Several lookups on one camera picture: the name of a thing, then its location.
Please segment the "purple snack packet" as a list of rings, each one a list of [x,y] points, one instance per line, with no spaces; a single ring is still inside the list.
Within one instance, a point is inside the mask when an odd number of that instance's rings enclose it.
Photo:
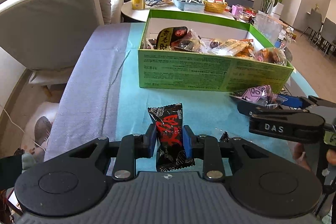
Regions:
[[[233,92],[230,96],[260,106],[277,107],[287,101],[285,97],[274,93],[270,85],[256,86],[243,91]]]

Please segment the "black red snack packet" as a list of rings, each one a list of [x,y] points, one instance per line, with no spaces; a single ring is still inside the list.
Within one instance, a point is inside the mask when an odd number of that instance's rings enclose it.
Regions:
[[[195,165],[194,159],[186,156],[183,147],[183,107],[181,103],[149,107],[147,109],[156,126],[159,147],[156,156],[156,170],[168,172]]]

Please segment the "tan long snack bar packet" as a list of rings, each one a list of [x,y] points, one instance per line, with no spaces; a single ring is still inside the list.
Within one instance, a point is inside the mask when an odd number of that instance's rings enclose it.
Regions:
[[[253,50],[253,39],[228,39],[225,42],[219,43],[217,47],[212,48],[209,53],[218,56],[230,56],[234,57],[242,51]]]

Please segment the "teal table mat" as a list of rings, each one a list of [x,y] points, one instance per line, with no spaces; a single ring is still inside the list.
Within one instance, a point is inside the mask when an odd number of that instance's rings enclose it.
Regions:
[[[144,89],[138,84],[138,45],[143,23],[133,23],[126,37],[125,57],[119,71],[120,91],[116,116],[115,140],[129,134],[144,134],[151,124],[149,107],[181,103],[183,123],[195,134],[221,137],[224,131],[292,160],[295,143],[249,133],[248,118],[241,115],[236,103],[223,92]]]

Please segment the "lavender table cloth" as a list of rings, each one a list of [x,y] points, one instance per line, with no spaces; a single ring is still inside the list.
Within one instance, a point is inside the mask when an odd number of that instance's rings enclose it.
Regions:
[[[122,67],[131,25],[99,26],[68,80],[53,122],[45,160],[99,137],[116,139]]]

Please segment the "green cardboard box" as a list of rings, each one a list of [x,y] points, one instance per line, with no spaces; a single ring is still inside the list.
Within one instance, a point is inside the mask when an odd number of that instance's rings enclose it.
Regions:
[[[168,42],[150,50],[145,43],[168,28],[186,27],[203,42],[219,39],[251,39],[255,50],[272,47],[254,26],[231,19],[183,11],[155,10],[149,12],[138,48],[138,75],[141,88],[207,90],[233,92],[255,86],[270,85],[278,93],[293,72],[290,62],[272,64],[254,59],[219,56],[193,51],[175,51]]]

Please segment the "yellow wicker basket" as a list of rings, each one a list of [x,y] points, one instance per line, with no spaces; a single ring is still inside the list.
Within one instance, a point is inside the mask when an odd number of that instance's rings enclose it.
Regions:
[[[217,14],[222,14],[228,5],[226,2],[218,3],[218,2],[204,1],[203,3],[205,5],[206,12],[212,12]]]

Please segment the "black yellow snack bag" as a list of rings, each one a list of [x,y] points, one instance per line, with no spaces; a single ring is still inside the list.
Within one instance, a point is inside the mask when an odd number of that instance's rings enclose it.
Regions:
[[[183,27],[169,27],[161,30],[156,39],[157,50],[172,50],[173,43],[181,40],[188,33],[188,28]]]

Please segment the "blue tray with items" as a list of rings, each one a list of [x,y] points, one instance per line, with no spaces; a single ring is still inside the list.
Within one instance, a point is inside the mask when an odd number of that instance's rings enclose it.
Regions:
[[[193,3],[193,2],[189,3],[179,0],[173,0],[173,2],[174,5],[181,11],[197,12],[197,13],[203,13],[205,11],[205,5],[201,3]]]

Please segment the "round white coffee table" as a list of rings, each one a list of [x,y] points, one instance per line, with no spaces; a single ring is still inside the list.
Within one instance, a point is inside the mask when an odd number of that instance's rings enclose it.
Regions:
[[[126,22],[146,22],[149,16],[149,10],[150,8],[148,7],[144,10],[133,10],[131,1],[128,1],[122,5],[121,15]],[[234,16],[230,12],[226,11],[221,14],[203,11],[202,14],[235,20]]]

